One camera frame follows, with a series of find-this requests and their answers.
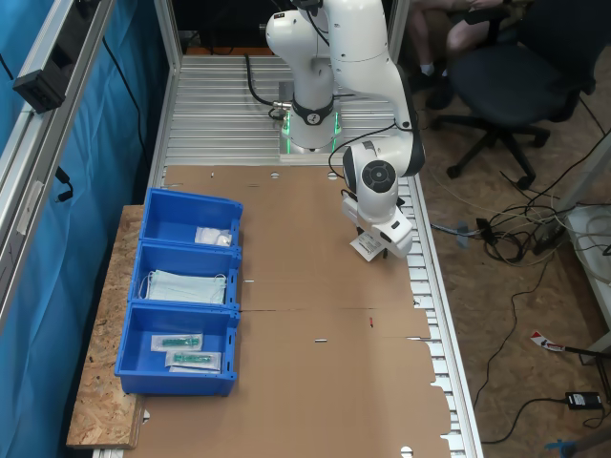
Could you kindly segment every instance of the blue bin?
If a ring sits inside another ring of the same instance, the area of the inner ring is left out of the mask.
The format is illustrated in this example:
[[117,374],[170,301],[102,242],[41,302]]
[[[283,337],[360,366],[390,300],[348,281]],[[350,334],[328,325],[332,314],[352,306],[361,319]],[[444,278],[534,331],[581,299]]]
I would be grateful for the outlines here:
[[[234,357],[239,322],[236,311],[130,302],[115,366],[123,391],[227,396],[238,378]],[[165,352],[151,351],[151,336],[155,334],[200,333],[202,351],[223,354],[220,374],[170,372],[165,367]]]
[[[151,188],[145,202],[140,239],[240,250],[238,234],[242,209],[240,203],[226,198]],[[231,246],[195,243],[198,227],[229,230]]]
[[[236,251],[218,250],[186,245],[167,245],[141,240],[138,243],[134,271],[128,301],[137,301],[146,297],[146,288],[150,272],[162,270],[170,274],[189,277],[216,277],[225,275],[227,287],[223,304],[210,304],[209,299],[201,298],[201,302],[182,302],[181,305],[204,305],[238,310],[238,268],[242,255]],[[163,301],[148,303],[165,304]]]

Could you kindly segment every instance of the surgical mask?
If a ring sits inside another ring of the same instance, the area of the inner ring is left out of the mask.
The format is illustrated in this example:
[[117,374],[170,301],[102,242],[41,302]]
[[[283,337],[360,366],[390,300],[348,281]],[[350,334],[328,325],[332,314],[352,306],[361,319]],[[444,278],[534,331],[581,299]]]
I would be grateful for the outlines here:
[[185,277],[169,274],[161,270],[151,272],[140,285],[148,281],[146,298],[151,301],[223,303],[227,278]]

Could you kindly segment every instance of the power adapter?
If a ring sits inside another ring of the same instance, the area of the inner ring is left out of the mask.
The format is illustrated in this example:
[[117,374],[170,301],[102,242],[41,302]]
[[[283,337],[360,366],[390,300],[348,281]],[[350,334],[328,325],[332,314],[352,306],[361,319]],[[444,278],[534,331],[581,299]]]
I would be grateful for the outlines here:
[[596,391],[572,391],[566,393],[569,410],[602,410],[602,399]]

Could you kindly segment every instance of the blue wall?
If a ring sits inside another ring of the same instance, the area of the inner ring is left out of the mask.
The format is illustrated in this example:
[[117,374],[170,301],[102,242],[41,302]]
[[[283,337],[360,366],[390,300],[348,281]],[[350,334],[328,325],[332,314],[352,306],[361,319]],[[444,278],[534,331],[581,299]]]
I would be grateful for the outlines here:
[[[29,4],[28,13],[44,20],[51,0],[2,0],[0,11],[7,2]],[[35,37],[41,23],[27,22],[31,30],[19,33]],[[106,39],[143,113],[147,135],[147,114],[152,105],[160,105],[167,78],[153,2],[117,0]],[[6,47],[6,39],[0,38],[0,46]],[[13,102],[7,102],[12,94],[3,97],[4,118],[13,115]],[[2,145],[3,132],[0,129]],[[142,164],[136,109],[109,54],[100,47],[61,161],[74,197],[55,203],[54,197],[66,188],[54,181],[0,335],[0,458],[66,453],[62,422],[65,407],[72,412],[67,399],[73,378],[79,377],[81,348],[89,339],[84,330],[95,301],[95,279],[107,261],[122,207],[132,202],[138,167],[142,178]]]
[[[53,0],[0,0],[0,53],[17,77]],[[0,67],[0,155],[23,107],[23,98]]]

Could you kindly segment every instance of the wooden board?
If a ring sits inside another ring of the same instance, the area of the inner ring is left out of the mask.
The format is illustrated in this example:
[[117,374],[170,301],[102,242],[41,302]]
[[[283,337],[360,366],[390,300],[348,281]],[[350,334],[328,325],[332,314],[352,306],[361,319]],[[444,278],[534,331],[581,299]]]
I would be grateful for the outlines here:
[[89,342],[66,444],[74,448],[133,448],[142,423],[142,397],[115,377],[127,293],[143,207],[123,209]]

